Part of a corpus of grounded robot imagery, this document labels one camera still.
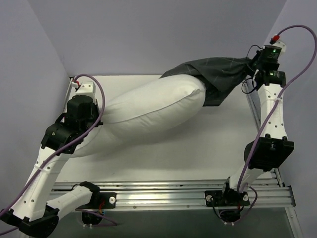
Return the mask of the dark grey checked pillowcase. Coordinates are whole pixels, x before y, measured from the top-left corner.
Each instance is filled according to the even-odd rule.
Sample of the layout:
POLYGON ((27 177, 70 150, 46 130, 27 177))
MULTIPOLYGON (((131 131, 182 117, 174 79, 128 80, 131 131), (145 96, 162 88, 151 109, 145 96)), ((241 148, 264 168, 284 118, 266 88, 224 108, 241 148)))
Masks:
POLYGON ((200 80, 206 89, 205 107, 218 107, 232 90, 248 76, 250 58, 213 57, 182 63, 168 71, 162 78, 190 75, 200 80))

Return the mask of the white pillow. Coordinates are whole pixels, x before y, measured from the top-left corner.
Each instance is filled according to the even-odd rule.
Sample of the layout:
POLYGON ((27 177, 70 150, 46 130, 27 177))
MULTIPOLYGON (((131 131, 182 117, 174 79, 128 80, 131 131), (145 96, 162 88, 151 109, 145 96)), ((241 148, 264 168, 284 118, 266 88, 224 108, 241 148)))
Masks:
POLYGON ((203 107, 205 85, 185 74, 159 78, 111 99, 102 126, 94 128, 77 146, 76 157, 113 151, 142 137, 176 127, 203 107))

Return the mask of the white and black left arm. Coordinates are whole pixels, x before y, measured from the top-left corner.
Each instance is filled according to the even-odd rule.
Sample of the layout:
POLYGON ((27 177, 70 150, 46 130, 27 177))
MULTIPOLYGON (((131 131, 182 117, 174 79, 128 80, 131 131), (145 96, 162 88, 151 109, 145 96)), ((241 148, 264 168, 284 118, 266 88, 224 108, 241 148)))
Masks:
POLYGON ((86 205, 100 201, 100 188, 84 181, 63 196, 48 200, 61 169, 88 133, 102 125, 94 96, 75 95, 66 112, 46 129, 38 158, 23 191, 0 213, 1 221, 34 238, 47 238, 61 218, 86 205))

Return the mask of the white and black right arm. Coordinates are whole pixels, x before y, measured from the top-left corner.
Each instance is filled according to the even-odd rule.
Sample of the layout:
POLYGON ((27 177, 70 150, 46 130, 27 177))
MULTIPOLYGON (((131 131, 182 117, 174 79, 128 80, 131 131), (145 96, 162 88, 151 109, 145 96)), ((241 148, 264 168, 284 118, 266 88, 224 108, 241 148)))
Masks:
POLYGON ((285 51, 286 44, 282 41, 265 45, 248 66, 253 90, 260 99, 261 127, 255 140, 245 148, 245 164, 227 179, 220 192, 224 204, 230 205, 243 199, 248 185, 262 174, 279 168, 294 150, 294 142, 288 139, 283 117, 286 75, 278 69, 278 59, 285 51))

